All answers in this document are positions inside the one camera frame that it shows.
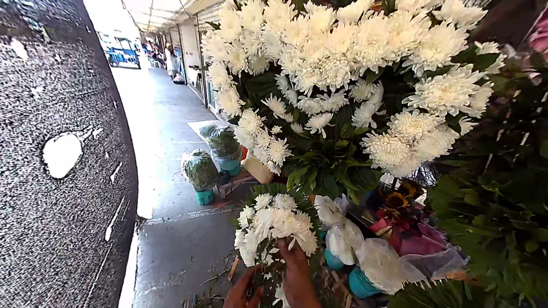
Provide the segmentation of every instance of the hand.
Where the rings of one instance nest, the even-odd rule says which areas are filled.
[[[253,275],[261,266],[247,269],[242,278],[229,290],[223,308],[258,308],[265,295],[265,286],[260,286],[250,300],[247,299],[247,290],[251,287]]]
[[[278,248],[286,261],[287,273],[283,282],[289,306],[298,308],[321,308],[310,277],[310,267],[304,251],[295,241],[289,250],[285,238],[278,240]]]

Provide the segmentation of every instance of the white spot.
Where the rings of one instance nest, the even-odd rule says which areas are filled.
[[[43,149],[42,157],[48,165],[51,176],[61,179],[69,173],[82,155],[82,144],[71,133],[62,133],[49,139]]]
[[[97,135],[99,135],[102,132],[102,128],[98,128],[92,132],[93,139],[97,139]]]
[[[112,235],[112,227],[114,226],[114,222],[116,221],[116,218],[118,218],[118,213],[120,213],[120,209],[122,208],[122,205],[124,204],[125,196],[122,197],[122,200],[120,201],[120,204],[118,205],[118,208],[116,209],[116,212],[114,213],[114,217],[110,221],[109,226],[106,228],[105,231],[105,240],[108,242],[110,240],[110,236]]]
[[[110,176],[110,182],[112,182],[114,184],[114,178],[116,177],[116,174],[118,173],[118,171],[120,171],[120,167],[122,166],[122,163],[119,163],[118,166],[116,167],[116,170],[114,170],[114,173]]]
[[[21,43],[18,39],[12,38],[12,42],[9,45],[18,57],[23,60],[28,60],[27,50],[25,49],[25,46],[23,46],[23,43]]]
[[[34,96],[37,96],[38,93],[41,93],[41,92],[44,92],[44,87],[40,86],[40,87],[35,87],[33,89],[31,89],[31,93],[32,95]]]

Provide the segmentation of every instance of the wall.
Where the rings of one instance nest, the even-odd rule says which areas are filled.
[[[137,173],[81,0],[0,1],[0,307],[116,307]]]

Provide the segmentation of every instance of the concrete floor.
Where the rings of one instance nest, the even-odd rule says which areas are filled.
[[[180,172],[183,152],[209,151],[187,123],[215,117],[190,88],[172,83],[163,69],[113,68],[112,73],[135,148],[138,214],[149,218],[137,236],[133,308],[182,307],[183,300],[210,288],[224,296],[231,285],[226,278],[203,282],[232,264],[234,228],[229,219],[236,213],[230,206],[200,206]],[[236,199],[249,191],[242,189]]]

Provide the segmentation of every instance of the flower arrangement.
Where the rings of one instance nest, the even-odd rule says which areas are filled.
[[[308,257],[318,248],[319,219],[310,200],[281,184],[253,188],[239,214],[234,247],[247,267],[263,263],[264,279],[279,286],[284,260],[274,246],[276,239],[292,238],[289,249],[298,243]],[[276,290],[283,299],[283,288]]]
[[[481,117],[504,55],[461,0],[338,7],[227,0],[203,42],[235,136],[288,187],[358,200],[444,155]]]

